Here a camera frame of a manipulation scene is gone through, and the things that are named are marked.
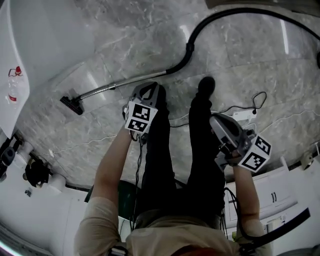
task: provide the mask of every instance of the foot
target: foot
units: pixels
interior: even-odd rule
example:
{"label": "foot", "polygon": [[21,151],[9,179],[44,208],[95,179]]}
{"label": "foot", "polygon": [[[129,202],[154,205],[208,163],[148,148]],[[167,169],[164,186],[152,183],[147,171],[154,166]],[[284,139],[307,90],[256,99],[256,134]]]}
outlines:
{"label": "foot", "polygon": [[210,96],[214,93],[216,88],[216,82],[213,77],[206,76],[201,79],[198,85],[198,93],[197,95],[210,98]]}

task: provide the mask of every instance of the beige shirt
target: beige shirt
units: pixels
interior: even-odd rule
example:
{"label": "beige shirt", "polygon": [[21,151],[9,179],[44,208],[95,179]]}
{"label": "beige shirt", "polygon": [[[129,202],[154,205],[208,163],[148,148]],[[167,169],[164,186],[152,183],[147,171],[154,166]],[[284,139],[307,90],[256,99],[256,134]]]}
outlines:
{"label": "beige shirt", "polygon": [[[118,222],[118,209],[114,203],[103,197],[92,198],[75,236],[74,255],[104,256],[110,248],[121,242]],[[258,220],[248,221],[245,230],[251,236],[264,235],[263,226]],[[150,227],[135,229],[125,242],[130,256],[170,256],[185,246],[213,248],[218,253],[233,256],[239,255],[239,244],[248,243],[239,231],[236,241],[228,240],[221,230],[184,224],[183,219],[166,219]],[[270,245],[258,248],[256,254],[272,255]]]}

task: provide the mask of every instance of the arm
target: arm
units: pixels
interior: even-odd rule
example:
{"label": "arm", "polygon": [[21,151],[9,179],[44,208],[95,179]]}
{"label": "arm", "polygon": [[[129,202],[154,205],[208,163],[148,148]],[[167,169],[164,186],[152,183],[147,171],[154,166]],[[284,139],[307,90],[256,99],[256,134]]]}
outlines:
{"label": "arm", "polygon": [[233,168],[236,197],[241,207],[241,223],[245,227],[249,220],[259,220],[259,198],[251,172],[240,166]]}
{"label": "arm", "polygon": [[118,184],[131,136],[123,127],[97,169],[91,198],[74,240],[74,255],[102,256],[121,241],[118,228]]}
{"label": "arm", "polygon": [[100,162],[95,175],[91,198],[107,198],[118,207],[118,184],[130,143],[130,133],[122,127]]}

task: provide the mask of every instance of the leg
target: leg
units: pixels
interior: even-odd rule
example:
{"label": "leg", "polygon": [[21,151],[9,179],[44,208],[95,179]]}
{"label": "leg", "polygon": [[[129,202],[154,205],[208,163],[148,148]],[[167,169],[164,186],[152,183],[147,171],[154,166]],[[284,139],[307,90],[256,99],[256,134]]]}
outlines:
{"label": "leg", "polygon": [[161,86],[156,105],[158,112],[152,120],[147,137],[145,172],[137,202],[137,215],[148,210],[169,208],[176,192],[169,151],[169,111],[165,98],[166,91]]}
{"label": "leg", "polygon": [[189,111],[192,167],[187,188],[203,219],[220,214],[224,207],[225,176],[214,161],[220,142],[209,123],[212,106],[209,98],[214,88],[212,77],[201,80]]}

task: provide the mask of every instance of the black pants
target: black pants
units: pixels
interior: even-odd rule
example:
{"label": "black pants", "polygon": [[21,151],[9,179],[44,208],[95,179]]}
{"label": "black pants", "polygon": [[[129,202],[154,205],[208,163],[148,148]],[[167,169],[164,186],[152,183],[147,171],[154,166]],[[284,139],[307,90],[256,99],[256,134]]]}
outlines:
{"label": "black pants", "polygon": [[163,210],[168,215],[192,216],[209,223],[224,207],[224,173],[214,159],[219,141],[209,118],[212,103],[197,95],[189,111],[192,167],[185,188],[176,189],[169,151],[170,123],[166,107],[158,110],[148,139],[145,172],[137,200],[137,215]]}

